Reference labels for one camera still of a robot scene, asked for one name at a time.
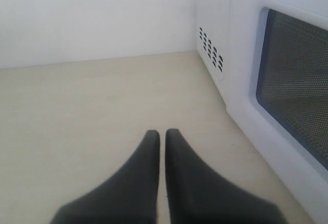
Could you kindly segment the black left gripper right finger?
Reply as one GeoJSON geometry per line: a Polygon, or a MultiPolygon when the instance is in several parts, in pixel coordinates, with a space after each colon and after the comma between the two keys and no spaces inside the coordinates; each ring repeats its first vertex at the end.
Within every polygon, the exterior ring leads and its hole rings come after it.
{"type": "Polygon", "coordinates": [[[165,170],[171,223],[283,223],[275,204],[216,173],[178,129],[166,131],[165,170]]]}

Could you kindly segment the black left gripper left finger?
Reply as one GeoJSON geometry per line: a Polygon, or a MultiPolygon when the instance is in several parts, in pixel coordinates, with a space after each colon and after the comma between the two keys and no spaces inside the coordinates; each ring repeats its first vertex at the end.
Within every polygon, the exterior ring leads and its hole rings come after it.
{"type": "Polygon", "coordinates": [[[148,130],[115,174],[59,208],[51,223],[156,223],[159,164],[160,136],[148,130]]]}

